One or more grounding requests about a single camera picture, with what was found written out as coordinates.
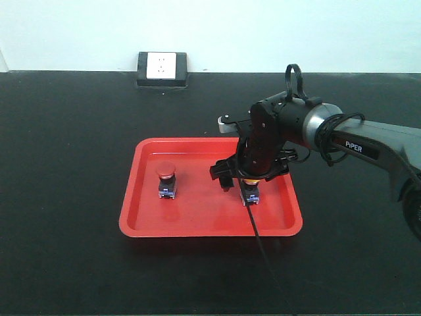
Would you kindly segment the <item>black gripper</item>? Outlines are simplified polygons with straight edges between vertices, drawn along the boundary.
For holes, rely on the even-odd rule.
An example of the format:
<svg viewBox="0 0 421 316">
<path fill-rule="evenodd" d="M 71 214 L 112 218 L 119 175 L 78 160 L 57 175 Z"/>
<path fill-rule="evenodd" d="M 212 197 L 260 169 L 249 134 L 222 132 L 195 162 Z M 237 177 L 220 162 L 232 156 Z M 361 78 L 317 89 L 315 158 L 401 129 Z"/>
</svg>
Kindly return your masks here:
<svg viewBox="0 0 421 316">
<path fill-rule="evenodd" d="M 234 187 L 233 178 L 268 182 L 287 174 L 289 167 L 280 144 L 268 140 L 258 142 L 249 136 L 240 138 L 235 153 L 217 161 L 209 172 L 213 180 L 219 179 L 222 190 L 228 192 Z"/>
</svg>

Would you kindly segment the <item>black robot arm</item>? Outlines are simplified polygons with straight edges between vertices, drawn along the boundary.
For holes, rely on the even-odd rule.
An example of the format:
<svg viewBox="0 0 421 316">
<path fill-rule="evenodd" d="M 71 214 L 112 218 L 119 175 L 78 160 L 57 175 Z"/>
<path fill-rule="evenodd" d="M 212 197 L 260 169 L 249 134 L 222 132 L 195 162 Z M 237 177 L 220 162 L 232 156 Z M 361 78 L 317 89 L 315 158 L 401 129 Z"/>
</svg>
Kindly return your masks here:
<svg viewBox="0 0 421 316">
<path fill-rule="evenodd" d="M 257 183 L 287 174 L 288 163 L 300 163 L 286 142 L 317 151 L 332 166 L 349 155 L 387 171 L 392 198 L 400 201 L 412 233 L 420 237 L 420 129 L 372 122 L 348 114 L 317 98 L 282 92 L 255 103 L 249 118 L 218 119 L 222 133 L 237 132 L 235 153 L 210 167 L 224 191 L 243 181 L 245 204 L 258 202 Z M 334 159 L 333 153 L 343 157 Z"/>
</svg>

